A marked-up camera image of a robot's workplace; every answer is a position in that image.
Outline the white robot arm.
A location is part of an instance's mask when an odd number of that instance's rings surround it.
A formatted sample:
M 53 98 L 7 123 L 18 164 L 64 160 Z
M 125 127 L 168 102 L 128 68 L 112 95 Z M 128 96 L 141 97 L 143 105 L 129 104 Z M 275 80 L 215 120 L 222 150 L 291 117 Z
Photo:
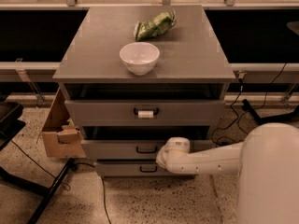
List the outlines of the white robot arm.
M 299 129 L 267 123 L 244 141 L 190 152 L 190 141 L 172 137 L 156 162 L 173 174 L 237 174 L 237 224 L 299 224 Z

